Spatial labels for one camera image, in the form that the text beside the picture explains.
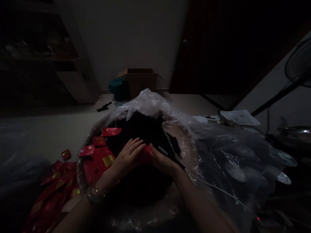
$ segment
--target clear plastic bag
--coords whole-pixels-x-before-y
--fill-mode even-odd
[[[254,217],[251,213],[274,192],[277,175],[285,167],[274,148],[248,131],[199,123],[149,89],[99,119],[83,146],[91,144],[93,136],[102,128],[114,120],[129,119],[136,110],[152,117],[163,116],[163,130],[177,138],[181,156],[176,155],[176,158],[186,167],[190,178],[207,198],[219,204],[241,232],[249,232]],[[85,193],[88,184],[83,159],[79,157],[78,182]],[[171,203],[166,197],[177,201]],[[180,194],[174,190],[163,200],[165,205],[160,205],[157,212],[150,212],[148,208],[133,210],[124,215],[122,221],[111,219],[111,224],[118,229],[142,230],[176,217],[182,205]]]
[[[23,144],[27,130],[10,120],[0,124],[0,205],[6,210],[4,226],[20,232],[30,208],[43,191],[39,186],[51,164],[49,161],[26,155]]]

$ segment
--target floor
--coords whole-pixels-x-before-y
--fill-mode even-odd
[[[187,114],[193,116],[217,114],[218,109],[199,95],[160,94]],[[108,102],[112,102],[108,110],[96,111]],[[22,155],[39,156],[54,163],[56,160],[62,161],[62,151],[69,149],[72,155],[69,161],[76,161],[92,125],[106,113],[114,110],[114,103],[113,94],[103,94],[102,100],[98,100],[94,105],[6,109],[5,111],[2,109],[0,134],[2,130],[10,127],[12,134],[9,134],[8,141],[12,138],[17,145],[16,149],[23,152]],[[24,133],[25,137],[15,138],[16,135]]]

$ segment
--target open cardboard box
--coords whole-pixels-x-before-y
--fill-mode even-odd
[[[157,75],[151,68],[127,68],[119,72],[117,78],[126,76],[125,79],[129,82],[131,99],[133,99],[146,88],[155,92]]]

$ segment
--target silver bangle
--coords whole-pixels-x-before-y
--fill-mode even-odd
[[[105,195],[101,196],[99,195],[98,191],[94,188],[95,192],[98,194],[98,196],[93,196],[92,195],[92,189],[94,187],[90,186],[87,191],[86,191],[86,197],[88,199],[88,201],[92,204],[92,205],[103,205],[105,202]]]

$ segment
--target white wall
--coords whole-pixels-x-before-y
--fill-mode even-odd
[[[311,37],[309,32],[302,40]],[[250,113],[274,97],[288,82],[284,67],[295,48],[287,54],[271,72],[238,104],[234,110],[247,109]],[[311,126],[311,88],[298,87],[270,108],[270,133],[276,131],[281,117],[287,119],[288,126]],[[256,116],[261,123],[258,128],[267,130],[267,109]]]
[[[153,68],[168,88],[188,0],[68,0],[101,90],[125,68]]]

